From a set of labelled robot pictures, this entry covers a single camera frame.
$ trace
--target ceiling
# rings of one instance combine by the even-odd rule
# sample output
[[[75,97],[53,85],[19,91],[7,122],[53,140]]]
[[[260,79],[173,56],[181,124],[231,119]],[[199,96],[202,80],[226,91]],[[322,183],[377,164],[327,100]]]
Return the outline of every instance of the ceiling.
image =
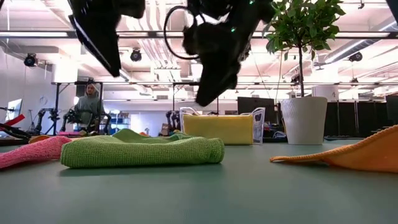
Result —
[[[132,30],[161,30],[165,20],[166,12],[173,6],[185,5],[185,0],[146,0],[146,13],[144,18],[137,20],[123,17],[118,26],[118,31]],[[379,31],[385,24],[394,22],[392,13],[384,0],[363,0],[365,3],[359,9],[360,0],[345,0],[341,4],[346,11],[336,25],[340,31]],[[0,30],[71,30],[67,19],[70,9],[67,0],[6,0],[0,12]],[[190,18],[182,11],[177,11],[171,17],[168,30],[181,31],[185,24],[190,23]],[[259,24],[257,30],[261,31],[264,24]],[[101,64],[80,45],[77,39],[0,39],[5,52],[25,57],[28,50],[35,47],[37,57],[47,63],[61,63],[62,58],[68,57],[80,65],[80,77],[94,77],[96,80],[105,82],[120,81],[111,77]],[[317,62],[333,54],[352,47],[358,40],[336,39],[329,41],[331,51],[322,50],[317,52]],[[172,39],[171,44],[174,51],[184,55],[181,47],[182,39]],[[240,85],[241,92],[247,90],[252,94],[270,96],[275,98],[275,85],[267,83],[290,82],[293,75],[297,73],[298,51],[292,49],[286,61],[280,60],[280,53],[270,55],[266,51],[267,40],[253,39],[251,41],[252,53],[242,63],[242,69],[238,75],[239,82],[265,82],[265,85]],[[394,82],[398,79],[398,58],[396,57],[398,40],[380,40],[369,45],[360,52],[363,59],[360,62],[350,62],[343,58],[328,65],[314,66],[309,55],[304,55],[304,75],[306,82],[349,82],[353,77],[359,82],[379,82],[387,80]],[[132,62],[130,54],[133,49],[139,48],[142,53],[140,62]],[[119,51],[121,53],[122,66],[128,72],[132,82],[180,82],[195,81],[200,77],[201,65],[194,61],[186,61],[175,58],[166,49],[162,39],[120,39]],[[166,86],[151,86],[151,94],[156,91],[165,94]],[[350,89],[350,86],[342,86],[342,89]],[[376,86],[356,87],[355,92],[367,92]],[[109,85],[105,90],[109,91],[134,91],[131,86]],[[196,88],[184,88],[181,97],[193,97]],[[292,87],[281,85],[278,98],[283,98],[292,91]]]

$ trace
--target spotlight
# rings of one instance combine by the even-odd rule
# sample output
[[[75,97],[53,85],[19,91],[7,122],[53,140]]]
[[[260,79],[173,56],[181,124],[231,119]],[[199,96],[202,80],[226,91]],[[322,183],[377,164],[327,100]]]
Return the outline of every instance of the spotlight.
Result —
[[[39,60],[37,60],[36,54],[33,53],[27,54],[27,57],[24,60],[25,66],[30,68],[36,67],[38,62]]]
[[[363,56],[361,54],[361,52],[356,52],[355,54],[349,56],[348,60],[350,62],[358,62],[360,60],[362,60]]]
[[[140,50],[139,50],[139,49],[133,49],[133,50],[132,50],[132,53],[131,53],[131,55],[130,55],[130,59],[131,59],[133,62],[139,62],[139,61],[141,61],[142,56],[141,56]]]

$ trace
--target man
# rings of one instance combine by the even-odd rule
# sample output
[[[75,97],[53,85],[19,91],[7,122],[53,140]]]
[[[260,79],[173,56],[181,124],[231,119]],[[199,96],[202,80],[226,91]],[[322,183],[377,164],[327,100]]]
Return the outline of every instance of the man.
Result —
[[[87,125],[87,130],[97,130],[100,125],[100,115],[98,114],[98,106],[100,98],[98,97],[94,84],[88,84],[86,86],[86,95],[79,98],[78,103],[75,105],[75,111],[80,114],[82,124]],[[93,113],[94,123],[89,124],[91,114]],[[101,102],[101,112],[104,113],[104,104]]]

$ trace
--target desk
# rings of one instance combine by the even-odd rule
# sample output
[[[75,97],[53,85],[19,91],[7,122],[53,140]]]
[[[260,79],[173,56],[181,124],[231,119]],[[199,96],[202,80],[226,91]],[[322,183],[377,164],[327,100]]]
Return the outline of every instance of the desk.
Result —
[[[397,223],[397,174],[269,162],[342,144],[228,146],[208,166],[12,167],[0,171],[0,222]]]

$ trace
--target clear plastic container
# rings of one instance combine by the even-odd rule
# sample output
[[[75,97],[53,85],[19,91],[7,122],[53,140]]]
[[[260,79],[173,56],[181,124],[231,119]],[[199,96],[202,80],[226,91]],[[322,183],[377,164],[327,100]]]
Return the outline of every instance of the clear plastic container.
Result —
[[[188,135],[221,138],[225,144],[262,144],[265,108],[241,115],[200,115],[193,108],[180,108],[181,129]]]

